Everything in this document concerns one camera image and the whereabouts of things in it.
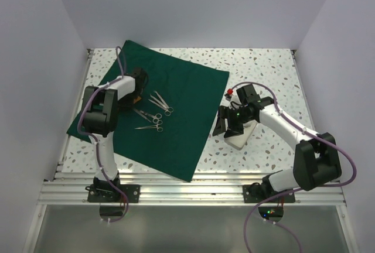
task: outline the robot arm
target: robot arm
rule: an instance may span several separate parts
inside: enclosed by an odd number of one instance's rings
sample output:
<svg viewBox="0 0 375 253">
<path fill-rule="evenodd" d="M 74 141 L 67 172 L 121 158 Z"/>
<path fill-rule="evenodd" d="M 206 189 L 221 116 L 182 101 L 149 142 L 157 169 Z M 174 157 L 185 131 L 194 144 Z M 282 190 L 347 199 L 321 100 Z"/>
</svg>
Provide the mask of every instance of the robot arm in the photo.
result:
<svg viewBox="0 0 375 253">
<path fill-rule="evenodd" d="M 135 68 L 133 73 L 124 77 L 118 77 L 118 81 L 100 91 L 92 100 L 84 119 L 85 131 L 94 135 L 89 136 L 93 145 L 98 145 L 98 155 L 105 174 L 111 183 L 120 186 L 120 178 L 117 165 L 114 160 L 113 133 L 117 126 L 118 110 L 130 108 L 137 101 L 145 87 L 147 74 L 143 69 Z M 98 87 L 88 86 L 83 95 L 82 109 L 87 105 L 89 99 Z M 120 194 L 107 182 L 102 170 L 98 165 L 94 182 L 86 187 L 90 192 L 90 198 L 96 196 L 93 202 L 115 202 L 120 199 Z"/>
<path fill-rule="evenodd" d="M 274 100 L 270 97 L 260 98 L 253 85 L 239 88 L 237 94 L 242 106 L 237 109 L 219 107 L 214 136 L 224 132 L 225 138 L 241 135 L 243 124 L 256 120 L 275 131 L 295 151 L 293 169 L 264 177 L 261 184 L 254 184 L 251 188 L 253 196 L 265 199 L 296 187 L 311 190 L 341 176 L 337 150 L 305 135 L 305 131 L 335 143 L 332 135 L 319 135 L 308 128 L 304 128 L 304 132 L 297 130 L 275 109 Z M 285 112 L 282 113 L 294 124 L 304 127 Z"/>
</svg>

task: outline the purple cable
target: purple cable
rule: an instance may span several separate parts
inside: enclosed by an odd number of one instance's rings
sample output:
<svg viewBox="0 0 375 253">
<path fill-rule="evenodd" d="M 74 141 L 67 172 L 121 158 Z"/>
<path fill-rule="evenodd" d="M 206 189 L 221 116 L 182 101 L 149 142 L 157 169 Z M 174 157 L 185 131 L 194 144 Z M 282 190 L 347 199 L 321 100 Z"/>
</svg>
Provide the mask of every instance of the purple cable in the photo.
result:
<svg viewBox="0 0 375 253">
<path fill-rule="evenodd" d="M 284 120 L 286 120 L 287 123 L 289 123 L 290 125 L 292 125 L 297 130 L 301 131 L 305 135 L 310 136 L 311 138 L 316 139 L 317 141 L 322 142 L 325 145 L 330 146 L 331 148 L 336 149 L 337 151 L 339 151 L 343 156 L 345 156 L 348 159 L 348 161 L 349 161 L 349 163 L 350 163 L 350 165 L 352 166 L 352 169 L 353 169 L 353 174 L 352 174 L 351 178 L 349 180 L 347 180 L 346 182 L 343 182 L 343 183 L 327 184 L 327 185 L 323 185 L 321 187 L 342 187 L 342 186 L 346 186 L 347 184 L 350 184 L 352 181 L 354 181 L 354 179 L 357 176 L 357 167 L 356 167 L 353 159 L 349 156 L 348 153 L 346 153 L 342 148 L 336 146 L 334 143 L 330 143 L 330 142 L 328 142 L 328 141 L 326 141 L 326 140 L 324 140 L 324 139 L 322 139 L 322 138 L 320 138 L 320 137 L 318 137 L 318 136 L 316 136 L 314 134 L 309 133 L 308 131 L 304 131 L 303 128 L 299 127 L 291 119 L 289 119 L 287 116 L 285 116 L 280 111 L 280 108 L 279 108 L 278 102 L 277 102 L 277 97 L 276 97 L 275 93 L 270 88 L 268 88 L 267 86 L 265 86 L 265 85 L 263 85 L 261 83 L 257 83 L 257 82 L 244 81 L 244 82 L 240 82 L 240 83 L 236 84 L 231 89 L 234 90 L 235 88 L 237 88 L 238 86 L 243 85 L 243 84 L 255 84 L 255 85 L 258 85 L 258 86 L 263 87 L 264 89 L 266 89 L 268 92 L 271 93 L 271 95 L 272 95 L 272 97 L 274 99 L 274 105 L 275 105 L 276 111 L 283 117 Z M 273 199 L 277 199 L 277 198 L 282 197 L 282 196 L 284 196 L 286 194 L 289 194 L 289 193 L 299 192 L 300 190 L 302 190 L 302 189 L 298 188 L 298 189 L 295 189 L 295 190 L 292 190 L 292 191 L 285 191 L 285 192 L 279 193 L 277 195 L 274 195 L 272 197 L 269 197 L 269 198 L 267 198 L 267 199 L 259 202 L 257 205 L 255 205 L 250 210 L 250 212 L 246 216 L 245 223 L 244 223 L 244 230 L 243 230 L 245 245 L 246 245 L 246 248 L 247 248 L 247 250 L 248 250 L 249 253 L 251 253 L 251 249 L 250 249 L 250 246 L 249 246 L 248 241 L 247 241 L 246 226 L 247 226 L 248 219 L 250 218 L 251 214 L 255 211 L 255 209 L 257 209 L 263 203 L 266 203 L 266 202 L 271 201 Z M 278 225 L 279 227 L 285 229 L 286 231 L 288 231 L 294 237 L 294 239 L 298 243 L 299 252 L 302 253 L 302 245 L 301 245 L 301 242 L 299 241 L 298 237 L 289 228 L 287 228 L 286 226 L 284 226 L 282 224 L 279 224 L 279 223 L 276 223 L 276 225 Z"/>
<path fill-rule="evenodd" d="M 120 67 L 121 71 L 121 76 L 124 76 L 124 74 L 127 72 L 127 61 L 125 59 L 125 54 L 124 52 L 122 53 L 122 56 L 124 57 L 124 67 L 122 67 L 121 60 L 120 60 L 120 54 L 118 53 L 118 49 L 120 50 L 120 53 L 122 51 L 121 47 L 116 46 L 116 57 L 117 57 L 117 62 Z"/>
<path fill-rule="evenodd" d="M 122 49 L 119 46 L 116 47 L 116 56 L 117 56 L 118 65 L 119 65 L 119 67 L 121 69 L 121 78 L 116 78 L 115 80 L 112 80 L 111 82 L 107 83 L 106 85 L 99 87 L 98 89 L 96 89 L 93 92 L 93 95 L 91 95 L 90 99 L 88 99 L 86 106 L 83 108 L 83 110 L 81 112 L 81 116 L 80 116 L 80 119 L 79 119 L 78 125 L 77 125 L 77 130 L 78 130 L 79 134 L 90 136 L 90 137 L 92 137 L 96 141 L 95 147 L 96 147 L 96 159 L 97 159 L 97 162 L 98 162 L 98 166 L 101 169 L 101 172 L 102 172 L 103 176 L 105 177 L 105 179 L 107 180 L 108 184 L 110 184 L 111 187 L 113 187 L 117 192 L 119 192 L 119 194 L 122 195 L 122 197 L 125 200 L 125 210 L 122 212 L 122 215 L 119 218 L 116 218 L 116 219 L 113 219 L 113 220 L 111 220 L 110 218 L 108 218 L 107 222 L 109 222 L 109 223 L 114 223 L 114 222 L 120 221 L 122 218 L 124 218 L 124 216 L 126 215 L 126 213 L 128 212 L 128 209 L 129 209 L 128 197 L 127 197 L 127 195 L 122 190 L 120 190 L 118 187 L 116 187 L 111 182 L 110 178 L 105 173 L 104 168 L 103 168 L 103 166 L 102 166 L 102 164 L 100 162 L 98 138 L 94 134 L 92 134 L 92 133 L 88 133 L 88 132 L 82 131 L 82 123 L 83 123 L 84 116 L 86 115 L 87 110 L 91 106 L 91 103 L 95 99 L 96 95 L 100 91 L 108 88 L 110 85 L 112 85 L 112 84 L 116 83 L 117 81 L 121 80 L 123 78 L 123 76 L 124 76 L 124 73 L 126 73 L 126 70 L 127 70 L 126 62 L 124 64 L 124 68 L 123 68 L 122 64 L 121 64 L 121 61 L 120 61 L 120 57 L 119 57 L 118 52 L 117 52 L 118 48 L 120 49 L 120 51 Z"/>
</svg>

